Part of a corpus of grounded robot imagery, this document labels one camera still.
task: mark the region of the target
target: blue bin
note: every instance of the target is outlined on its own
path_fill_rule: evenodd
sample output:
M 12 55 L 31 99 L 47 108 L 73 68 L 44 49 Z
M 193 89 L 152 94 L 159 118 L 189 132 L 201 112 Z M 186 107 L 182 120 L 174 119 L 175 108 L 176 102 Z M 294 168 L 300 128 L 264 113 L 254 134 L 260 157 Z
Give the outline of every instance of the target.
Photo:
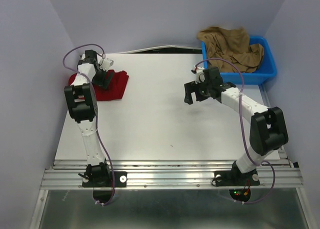
M 243 73 L 244 83 L 246 85 L 260 85 L 265 80 L 269 78 L 273 78 L 277 75 L 277 68 L 274 61 L 274 58 L 271 54 L 270 47 L 268 45 L 268 42 L 265 38 L 262 36 L 250 36 L 250 45 L 252 44 L 261 44 L 264 47 L 264 58 L 263 62 L 258 70 L 256 70 L 253 73 Z M 202 41 L 201 42 L 202 47 L 202 56 L 203 59 L 207 59 L 207 50 L 206 45 Z M 208 62 L 205 61 L 204 68 L 208 68 Z M 232 73 L 232 72 L 222 72 L 221 76 L 223 78 L 224 82 L 231 82 L 234 84 L 242 84 L 241 78 L 238 73 Z

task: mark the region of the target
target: white table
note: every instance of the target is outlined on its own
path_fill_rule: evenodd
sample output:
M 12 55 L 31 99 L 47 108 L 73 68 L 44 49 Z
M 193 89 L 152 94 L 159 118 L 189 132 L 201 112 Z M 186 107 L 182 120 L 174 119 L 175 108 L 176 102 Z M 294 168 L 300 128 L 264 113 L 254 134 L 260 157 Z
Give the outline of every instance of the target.
M 98 102 L 98 127 L 112 160 L 236 160 L 244 153 L 239 115 L 211 98 L 184 103 L 200 54 L 110 54 L 126 71 L 122 100 Z M 257 85 L 244 93 L 263 103 Z M 245 121 L 249 142 L 249 123 Z M 277 151 L 267 157 L 279 159 Z M 81 133 L 66 114 L 55 160 L 86 160 Z

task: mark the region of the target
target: dark red towel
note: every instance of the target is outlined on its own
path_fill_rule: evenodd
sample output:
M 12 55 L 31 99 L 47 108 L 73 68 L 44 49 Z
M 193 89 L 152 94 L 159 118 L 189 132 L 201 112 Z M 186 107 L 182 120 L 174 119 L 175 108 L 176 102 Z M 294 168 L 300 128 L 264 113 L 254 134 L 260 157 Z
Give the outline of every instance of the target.
M 114 70 L 108 70 L 108 72 L 106 74 L 106 78 L 108 77 L 108 75 L 111 72 L 114 72 Z M 71 85 L 74 82 L 76 75 L 77 74 L 73 74 L 72 76 L 70 76 L 69 82 L 68 82 L 69 85 Z M 125 93 L 128 79 L 129 79 L 129 76 L 123 70 L 123 71 L 119 71 L 119 72 L 114 73 L 107 90 L 104 90 L 103 88 L 101 88 L 97 85 L 93 85 L 95 95 L 96 95 L 96 100 L 97 101 L 112 101 L 112 100 L 122 99 L 122 97 L 124 96 L 124 93 Z

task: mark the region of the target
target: crumpled brown towel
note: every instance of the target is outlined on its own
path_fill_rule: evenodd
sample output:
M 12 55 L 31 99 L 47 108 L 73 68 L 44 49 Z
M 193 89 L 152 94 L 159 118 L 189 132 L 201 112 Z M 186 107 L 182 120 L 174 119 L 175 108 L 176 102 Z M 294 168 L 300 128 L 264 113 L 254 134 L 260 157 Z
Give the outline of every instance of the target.
M 250 37 L 244 28 L 226 30 L 212 26 L 198 32 L 197 39 L 205 43 L 207 58 L 225 59 L 244 73 L 256 71 L 264 59 L 265 49 L 260 44 L 249 45 Z M 210 60 L 209 63 L 223 73 L 237 72 L 221 60 Z

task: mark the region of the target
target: white wall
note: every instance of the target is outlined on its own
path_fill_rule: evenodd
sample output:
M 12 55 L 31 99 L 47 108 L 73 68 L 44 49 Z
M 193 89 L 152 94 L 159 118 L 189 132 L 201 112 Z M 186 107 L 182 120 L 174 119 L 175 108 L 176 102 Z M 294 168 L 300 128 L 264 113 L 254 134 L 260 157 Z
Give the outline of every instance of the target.
M 0 0 L 0 228 L 29 228 L 64 121 L 73 44 L 49 0 Z
M 107 52 L 199 46 L 210 25 L 245 27 L 264 35 L 284 0 L 51 0 L 75 45 L 100 43 Z
M 271 104 L 284 111 L 289 134 L 285 148 L 299 163 L 320 224 L 319 13 L 319 0 L 285 0 L 266 38 L 278 69 L 267 93 Z

